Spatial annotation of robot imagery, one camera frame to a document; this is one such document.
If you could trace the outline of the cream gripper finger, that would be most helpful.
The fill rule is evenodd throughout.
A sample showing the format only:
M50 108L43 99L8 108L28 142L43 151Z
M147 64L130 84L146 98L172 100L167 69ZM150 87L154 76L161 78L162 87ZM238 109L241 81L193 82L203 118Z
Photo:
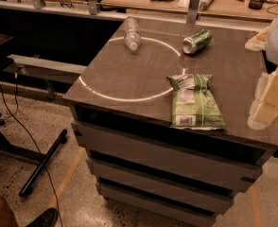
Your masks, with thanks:
M269 27L265 27L260 32L258 32L255 36L250 38L245 43L245 48L251 51L261 51L266 49L267 36L269 32Z
M278 67L272 73L262 73L252 102L248 126L263 130L278 117Z

